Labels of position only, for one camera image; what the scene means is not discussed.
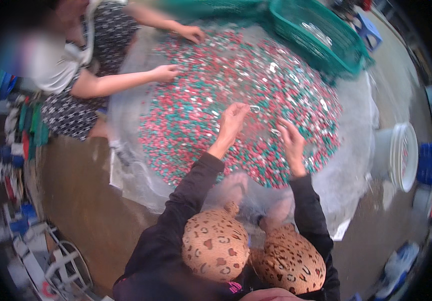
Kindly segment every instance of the pink logo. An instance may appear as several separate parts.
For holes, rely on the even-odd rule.
[[[229,290],[233,293],[236,294],[237,292],[239,292],[242,289],[242,286],[237,283],[237,282],[228,282],[229,284]]]

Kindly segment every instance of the patterned skirt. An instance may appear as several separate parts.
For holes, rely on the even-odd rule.
[[[97,76],[119,72],[125,52],[140,25],[122,12],[123,4],[102,2],[94,12],[94,57],[100,68]],[[52,94],[42,107],[44,123],[57,134],[84,141],[94,127],[98,116],[95,111],[106,107],[109,97],[80,99],[71,95],[74,83],[80,76],[80,66],[69,85],[59,94]]]

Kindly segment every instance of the red fabric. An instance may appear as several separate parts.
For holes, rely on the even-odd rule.
[[[24,159],[29,159],[29,136],[26,131],[22,132],[22,144],[24,147]]]
[[[373,0],[362,0],[361,1],[361,8],[368,12],[371,9],[371,3],[373,3]]]
[[[11,179],[8,176],[5,176],[4,180],[5,180],[4,184],[6,186],[7,196],[9,197],[9,199],[15,198],[14,190],[12,189],[12,185],[11,185]]]

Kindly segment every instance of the white plastic container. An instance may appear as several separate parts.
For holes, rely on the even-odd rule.
[[[429,218],[432,211],[432,186],[420,185],[413,198],[413,209]]]
[[[406,167],[403,168],[403,145],[406,138]],[[397,123],[392,129],[375,132],[375,156],[371,175],[391,181],[395,187],[409,192],[418,168],[418,141],[410,123]]]

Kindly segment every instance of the hand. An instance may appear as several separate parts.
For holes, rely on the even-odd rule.
[[[179,27],[176,32],[196,44],[204,41],[204,32],[197,26],[182,26]]]
[[[179,74],[177,67],[177,65],[161,65],[152,69],[150,72],[154,81],[171,82]]]
[[[243,121],[249,112],[249,105],[243,103],[233,103],[221,115],[219,120],[220,141],[226,141],[232,146],[236,141],[236,135],[243,129]]]
[[[248,112],[249,105],[243,103],[233,103],[223,112],[219,121],[219,135],[208,153],[218,159],[224,157],[236,141],[237,134],[243,129],[244,117]]]
[[[283,137],[287,164],[295,177],[303,177],[306,175],[303,165],[304,138],[291,122],[283,118],[278,118],[278,121],[276,128]]]

